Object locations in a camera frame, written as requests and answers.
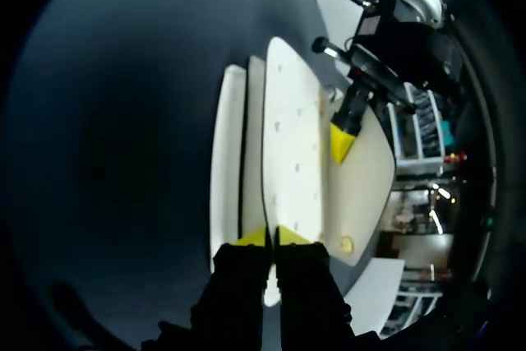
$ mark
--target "cable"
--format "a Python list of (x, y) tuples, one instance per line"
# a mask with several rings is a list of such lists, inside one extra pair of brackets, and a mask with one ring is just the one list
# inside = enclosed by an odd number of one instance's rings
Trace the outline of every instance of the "cable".
[(349, 51), (349, 50), (351, 49), (351, 46), (350, 46), (350, 45), (349, 45), (349, 47), (347, 48), (347, 44), (348, 44), (349, 40), (352, 40), (352, 39), (354, 39), (354, 36), (351, 36), (351, 37), (349, 37), (348, 39), (345, 40), (345, 43), (344, 43), (344, 50), (345, 50), (345, 51)]

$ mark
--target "dark gray floor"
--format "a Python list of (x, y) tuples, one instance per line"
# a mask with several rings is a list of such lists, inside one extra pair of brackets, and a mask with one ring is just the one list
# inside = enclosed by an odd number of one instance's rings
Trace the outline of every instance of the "dark gray floor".
[[(281, 36), (310, 51), (315, 0), (53, 0), (18, 63), (7, 108), (9, 225), (31, 288), (77, 287), (134, 346), (187, 325), (209, 277), (210, 150), (224, 68)], [(335, 263), (344, 289), (357, 271)], [(278, 311), (265, 318), (276, 349)]]

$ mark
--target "white panel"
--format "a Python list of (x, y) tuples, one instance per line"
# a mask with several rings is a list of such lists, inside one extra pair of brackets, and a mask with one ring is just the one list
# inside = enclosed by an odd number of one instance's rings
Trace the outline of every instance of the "white panel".
[[(350, 0), (316, 1), (323, 16), (329, 40), (340, 48), (343, 48), (345, 40), (356, 34), (363, 8)], [(348, 75), (349, 66), (341, 62), (336, 62), (336, 68), (344, 76)]]
[(261, 182), (264, 94), (265, 62), (257, 57), (251, 57), (248, 63), (247, 125), (243, 160), (242, 236), (266, 225)]
[(266, 62), (263, 197), (270, 235), (284, 225), (318, 240), (322, 230), (321, 86), (282, 39), (270, 41)]
[(401, 259), (371, 259), (344, 297), (351, 306), (351, 327), (355, 335), (369, 330), (380, 334), (395, 304), (403, 272)]
[(345, 161), (327, 160), (324, 243), (331, 256), (354, 266), (376, 231), (395, 178), (393, 152), (370, 107)]
[(238, 240), (239, 168), (247, 71), (225, 69), (215, 117), (212, 169), (210, 172), (210, 269), (211, 258), (226, 242)]

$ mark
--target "white board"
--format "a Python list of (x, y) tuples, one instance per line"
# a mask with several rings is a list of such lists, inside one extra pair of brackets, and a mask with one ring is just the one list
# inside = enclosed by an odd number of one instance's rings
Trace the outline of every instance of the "white board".
[[(331, 106), (328, 118), (341, 104)], [(328, 132), (327, 147), (330, 146)], [(327, 158), (324, 244), (331, 256), (355, 266), (376, 231), (395, 179), (395, 157), (370, 107), (345, 161)]]
[(263, 197), (271, 237), (284, 225), (316, 241), (323, 220), (321, 86), (282, 39), (267, 52), (263, 120)]
[(247, 71), (228, 66), (224, 72), (215, 117), (210, 172), (210, 269), (226, 242), (239, 239), (239, 172)]
[(247, 78), (247, 116), (242, 180), (242, 236), (266, 226), (261, 182), (261, 144), (263, 138), (263, 98), (265, 61), (250, 57)]

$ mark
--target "teal component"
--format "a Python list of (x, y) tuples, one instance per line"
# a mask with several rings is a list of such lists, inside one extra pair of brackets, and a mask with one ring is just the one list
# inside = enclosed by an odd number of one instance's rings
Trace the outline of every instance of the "teal component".
[(441, 121), (441, 127), (442, 127), (442, 137), (444, 138), (444, 147), (453, 145), (454, 139), (453, 139), (453, 135), (451, 134), (450, 122)]

